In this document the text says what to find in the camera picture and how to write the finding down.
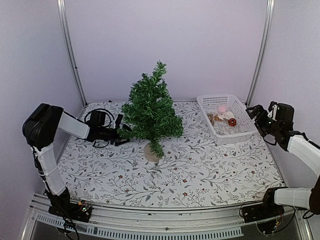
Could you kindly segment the small green christmas tree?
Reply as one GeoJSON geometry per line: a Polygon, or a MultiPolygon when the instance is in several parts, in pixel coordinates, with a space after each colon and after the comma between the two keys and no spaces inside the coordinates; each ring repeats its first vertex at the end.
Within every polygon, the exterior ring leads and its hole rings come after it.
{"type": "Polygon", "coordinates": [[[157,61],[152,74],[142,73],[133,83],[128,101],[121,107],[123,119],[130,129],[119,128],[117,133],[124,139],[145,140],[150,153],[157,159],[165,156],[161,140],[183,135],[183,119],[176,115],[174,101],[164,79],[167,65],[157,61]]]}

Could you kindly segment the white plastic basket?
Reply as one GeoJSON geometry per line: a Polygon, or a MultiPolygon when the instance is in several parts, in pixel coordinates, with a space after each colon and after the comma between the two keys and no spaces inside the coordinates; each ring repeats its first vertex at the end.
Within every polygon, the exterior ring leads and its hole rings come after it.
{"type": "Polygon", "coordinates": [[[243,142],[258,132],[246,106],[235,95],[207,94],[196,100],[216,144],[243,142]]]}

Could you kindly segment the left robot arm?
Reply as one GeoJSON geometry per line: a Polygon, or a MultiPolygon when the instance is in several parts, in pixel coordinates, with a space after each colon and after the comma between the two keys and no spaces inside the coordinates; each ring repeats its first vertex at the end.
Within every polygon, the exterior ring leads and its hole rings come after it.
{"type": "Polygon", "coordinates": [[[119,146],[129,142],[129,139],[119,134],[120,130],[129,130],[127,125],[122,124],[123,117],[122,114],[113,116],[110,111],[97,108],[81,120],[60,106],[41,103],[24,122],[22,134],[31,148],[46,194],[63,217],[70,217],[75,210],[69,190],[58,170],[54,145],[57,132],[90,143],[104,141],[119,146]]]}

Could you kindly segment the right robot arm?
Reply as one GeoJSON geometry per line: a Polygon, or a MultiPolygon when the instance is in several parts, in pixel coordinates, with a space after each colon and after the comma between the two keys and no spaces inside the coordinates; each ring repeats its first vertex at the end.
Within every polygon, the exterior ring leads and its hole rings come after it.
{"type": "Polygon", "coordinates": [[[263,196],[258,213],[269,218],[281,207],[304,210],[306,219],[320,214],[320,146],[303,131],[294,129],[295,109],[288,104],[272,101],[268,108],[262,105],[246,109],[262,138],[273,137],[272,149],[276,166],[287,187],[269,187],[263,196]]]}

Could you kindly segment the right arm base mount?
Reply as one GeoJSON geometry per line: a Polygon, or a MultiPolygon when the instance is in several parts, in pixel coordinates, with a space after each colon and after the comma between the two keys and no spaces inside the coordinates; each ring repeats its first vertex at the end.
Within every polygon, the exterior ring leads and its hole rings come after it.
{"type": "Polygon", "coordinates": [[[257,229],[265,235],[277,231],[284,213],[283,206],[264,206],[263,203],[242,205],[239,209],[239,216],[243,218],[244,222],[256,223],[257,229]]]}

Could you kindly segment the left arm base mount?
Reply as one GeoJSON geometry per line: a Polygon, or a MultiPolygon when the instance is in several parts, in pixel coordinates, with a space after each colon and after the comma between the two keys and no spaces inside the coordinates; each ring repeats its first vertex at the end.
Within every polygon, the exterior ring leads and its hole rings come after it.
{"type": "Polygon", "coordinates": [[[48,212],[69,220],[88,223],[92,214],[92,204],[84,200],[78,203],[57,201],[51,203],[48,212]]]}

